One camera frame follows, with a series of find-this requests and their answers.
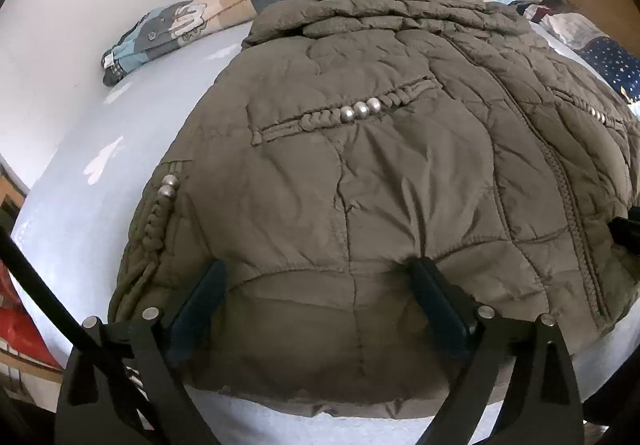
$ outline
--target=pearl bead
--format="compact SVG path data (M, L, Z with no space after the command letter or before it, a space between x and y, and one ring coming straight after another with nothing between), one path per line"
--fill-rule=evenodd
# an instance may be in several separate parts
M164 178L162 178L162 185L169 185L174 189L178 189L180 187L180 180L175 177L173 174L167 174Z
M348 105L345 105L343 108L341 108L340 110L340 119L342 121L353 121L356 118L356 113L353 110L353 107L349 107Z
M165 198L172 199L175 197L175 190L169 185L162 185L158 189L158 196L164 196Z
M375 96L372 96L369 100L367 100L367 107L369 107L369 110L373 114L376 114L377 112L380 112L380 110L382 110L382 104L380 104L379 99L377 99Z
M369 116L369 107L364 102L356 102L353 104L353 110L356 112L356 116L360 119L367 118Z

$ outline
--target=silver bead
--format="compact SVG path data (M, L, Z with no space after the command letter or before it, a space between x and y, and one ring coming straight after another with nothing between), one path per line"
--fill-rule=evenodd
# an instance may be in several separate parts
M98 323L98 317L91 315L82 321L82 327L86 329L93 328Z
M145 320L153 320L158 318L159 314L160 310L156 307L151 306L150 308L147 308L142 312L142 318Z
M353 121L356 118L356 112L353 110L353 107L349 107L345 105L340 110L340 119L342 121Z
M369 100L367 100L367 107L369 107L369 110L373 114L376 114L377 112L380 112L382 110L382 104L380 104L379 99L377 99L375 96L372 96Z
M177 190L180 187L180 180L175 177L173 174L167 174L164 178L162 178L162 185L169 185Z
M491 306L480 306L478 308L478 315L483 319L492 319L495 317L495 310Z
M545 326L549 326L550 328L556 325L556 319L551 313L543 313L540 316L540 322L542 322Z
M360 119L367 118L369 116L369 107L364 102L356 102L353 104L353 110L356 112L356 116Z
M165 198L173 199L175 197L175 190L169 185L162 185L158 189L158 196L164 196Z

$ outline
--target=navy blue polka dot fabric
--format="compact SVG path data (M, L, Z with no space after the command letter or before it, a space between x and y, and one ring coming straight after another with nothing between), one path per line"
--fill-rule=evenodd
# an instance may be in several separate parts
M577 51L626 102L640 100L640 59L609 37L598 37Z

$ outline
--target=brown puffer jacket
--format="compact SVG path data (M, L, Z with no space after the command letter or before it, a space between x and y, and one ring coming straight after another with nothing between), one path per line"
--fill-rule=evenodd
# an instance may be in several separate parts
M341 118L370 97L380 112ZM607 223L638 204L639 150L628 108L513 8L277 3L146 186L110 317L161 307L215 256L227 291L193 385L298 414L434 414L448 383L407 259L505 316L553 313L577 351L636 297L639 260Z

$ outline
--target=mattress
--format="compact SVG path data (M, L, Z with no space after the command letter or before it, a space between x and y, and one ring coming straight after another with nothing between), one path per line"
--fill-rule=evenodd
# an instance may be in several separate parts
M34 185L12 237L76 320L106 320L142 189L201 95L239 53L249 28L207 36L128 75L66 136ZM534 28L556 51L586 64ZM70 343L19 287L18 293L50 351L65 364ZM612 332L574 358L583 397L638 345L639 320L636 304ZM216 393L188 392L223 445L411 444L431 420L306 418ZM500 403L487 407L472 441L489 434L499 409Z

